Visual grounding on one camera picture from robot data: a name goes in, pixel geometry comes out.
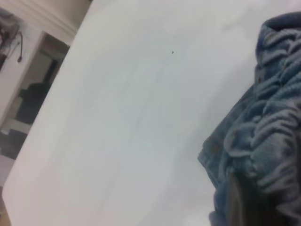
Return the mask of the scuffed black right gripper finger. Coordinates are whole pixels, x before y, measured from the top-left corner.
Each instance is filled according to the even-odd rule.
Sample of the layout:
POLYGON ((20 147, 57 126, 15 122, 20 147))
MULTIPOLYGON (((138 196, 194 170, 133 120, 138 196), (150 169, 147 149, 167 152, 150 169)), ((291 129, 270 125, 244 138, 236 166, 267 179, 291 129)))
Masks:
POLYGON ((229 226, 259 226, 259 196, 246 177, 231 173, 228 176, 225 216, 229 226))

